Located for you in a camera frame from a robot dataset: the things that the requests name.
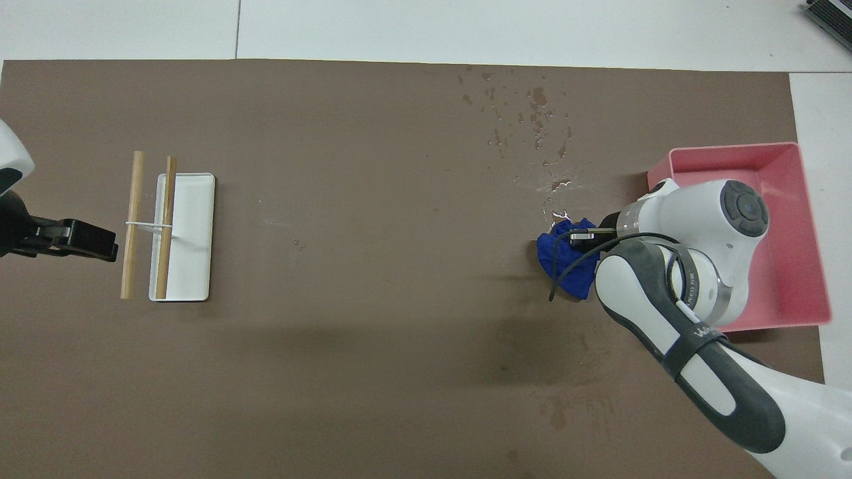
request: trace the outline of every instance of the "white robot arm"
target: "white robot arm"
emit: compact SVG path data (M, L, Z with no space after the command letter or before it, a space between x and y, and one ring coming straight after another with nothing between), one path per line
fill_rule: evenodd
M24 145L0 119L0 196L35 169L36 165Z
M769 226L735 181L658 185L619 214L626 239L600 262L604 309L636 335L695 406L779 478L852 477L852 393L763 366L715 328L740 315L748 268Z
M115 233L73 218L30 216L24 201L11 191L35 170L30 154L0 119L0 257L79 256L115 262Z

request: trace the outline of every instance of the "wooden dowel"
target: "wooden dowel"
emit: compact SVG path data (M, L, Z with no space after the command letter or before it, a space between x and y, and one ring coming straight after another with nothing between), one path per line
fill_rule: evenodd
M163 198L163 227L160 234L160 252L157 262L157 288L155 299L165 299L165 292L169 285L169 256L171 253L171 222L175 213L175 177L177 175L177 159L169 156L166 159L165 185Z
M142 201L142 171L145 165L144 152L133 152L133 173L130 176L130 205L127 221L139 221L139 205ZM133 297L133 271L136 266L136 225L127 225L124 238L124 264L121 269L121 298Z

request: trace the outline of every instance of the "pink plastic container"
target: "pink plastic container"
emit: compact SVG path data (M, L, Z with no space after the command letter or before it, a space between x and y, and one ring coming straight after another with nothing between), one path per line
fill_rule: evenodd
M751 260L749 298L724 331L822 325L831 321L802 154L797 143L675 148L648 172L648 187L723 178L755 188L769 208L769 232Z

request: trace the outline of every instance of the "brown mat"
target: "brown mat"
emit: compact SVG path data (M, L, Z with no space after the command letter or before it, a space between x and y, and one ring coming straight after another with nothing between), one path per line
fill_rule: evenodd
M769 477L531 240L669 148L795 141L785 74L8 61L0 117L30 212L121 245L134 149L143 219L166 154L218 181L207 303L146 299L150 239L132 302L120 260L0 261L4 476ZM815 328L740 338L822 380Z

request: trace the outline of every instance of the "wet stain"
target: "wet stain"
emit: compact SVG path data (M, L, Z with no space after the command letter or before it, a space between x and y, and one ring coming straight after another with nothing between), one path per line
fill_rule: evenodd
M550 415L550 425L555 430L563 430L568 425L568 420L565 417L565 410L569 408L567 404L563 404L562 398L558 395L548 397L553 405L553 413Z
M536 107L546 107L547 106L547 97L544 96L544 88L536 87L532 89L532 103Z
M548 189L548 191L556 191L559 188L564 188L564 187L566 187L570 184L571 184L571 180L569 180L567 178L562 179L562 180L556 180L555 182L553 182L553 184L550 185L550 188Z

